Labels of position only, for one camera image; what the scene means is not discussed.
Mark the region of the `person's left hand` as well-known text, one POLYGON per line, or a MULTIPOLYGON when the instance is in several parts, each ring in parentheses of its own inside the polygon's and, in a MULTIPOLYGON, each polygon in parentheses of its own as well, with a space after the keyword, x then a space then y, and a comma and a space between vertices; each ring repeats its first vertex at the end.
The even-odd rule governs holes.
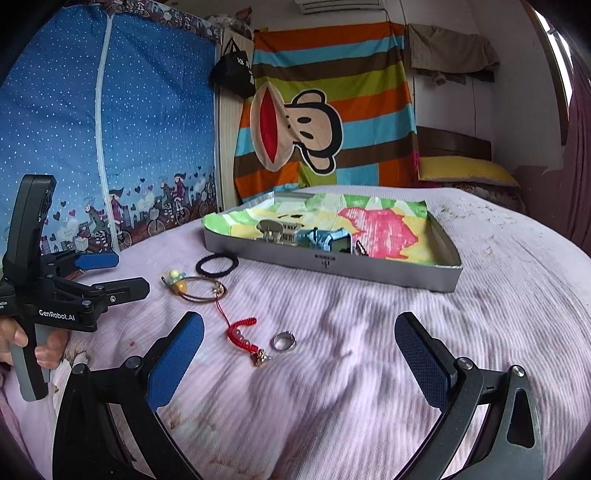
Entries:
MULTIPOLYGON (((1 362, 12 366, 14 364, 10 346, 25 347, 28 338, 18 323, 11 318, 2 318, 1 324, 1 362)), ((53 330, 47 337, 46 343, 35 348, 37 363, 45 369, 55 369, 63 357, 69 339, 67 330, 53 330)))

